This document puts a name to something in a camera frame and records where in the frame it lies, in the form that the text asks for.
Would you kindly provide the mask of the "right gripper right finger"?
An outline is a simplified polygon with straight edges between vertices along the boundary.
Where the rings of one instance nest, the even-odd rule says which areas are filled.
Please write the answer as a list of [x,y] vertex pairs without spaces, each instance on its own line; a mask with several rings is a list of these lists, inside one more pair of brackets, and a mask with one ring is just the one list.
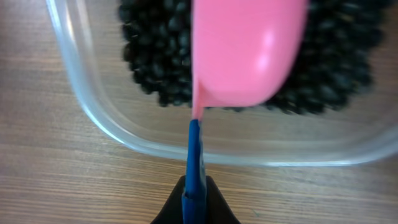
[[210,176],[206,176],[206,189],[206,224],[240,224]]

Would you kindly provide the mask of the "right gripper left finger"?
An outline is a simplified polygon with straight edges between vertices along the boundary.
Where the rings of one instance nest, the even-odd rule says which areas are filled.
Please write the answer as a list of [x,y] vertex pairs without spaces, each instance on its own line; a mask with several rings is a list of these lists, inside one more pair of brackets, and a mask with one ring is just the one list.
[[182,196],[184,188],[185,176],[181,176],[161,211],[150,224],[183,224]]

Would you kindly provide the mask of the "pink scoop blue handle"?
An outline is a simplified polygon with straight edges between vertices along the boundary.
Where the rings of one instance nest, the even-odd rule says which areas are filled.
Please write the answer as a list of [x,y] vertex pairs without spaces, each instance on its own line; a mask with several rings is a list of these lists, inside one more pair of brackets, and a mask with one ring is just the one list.
[[184,223],[206,219],[200,123],[207,107],[247,107],[273,97],[302,40],[307,0],[194,0],[192,119],[189,126]]

